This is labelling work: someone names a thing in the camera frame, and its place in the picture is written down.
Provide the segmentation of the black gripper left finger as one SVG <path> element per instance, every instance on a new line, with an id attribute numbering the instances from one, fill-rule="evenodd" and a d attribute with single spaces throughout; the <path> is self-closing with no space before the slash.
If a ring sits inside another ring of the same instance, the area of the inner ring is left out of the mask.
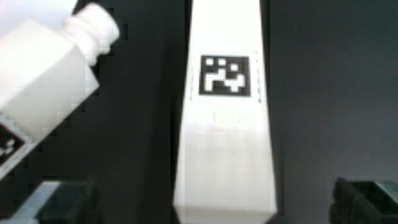
<path id="1" fill-rule="evenodd" d="M 0 224 L 98 224 L 96 181 L 44 181 Z"/>

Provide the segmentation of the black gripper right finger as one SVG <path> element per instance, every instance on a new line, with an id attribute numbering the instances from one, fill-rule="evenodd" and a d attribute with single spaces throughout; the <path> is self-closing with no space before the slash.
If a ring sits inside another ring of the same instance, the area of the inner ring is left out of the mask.
<path id="1" fill-rule="evenodd" d="M 331 224 L 398 224 L 398 184 L 336 180 Z"/>

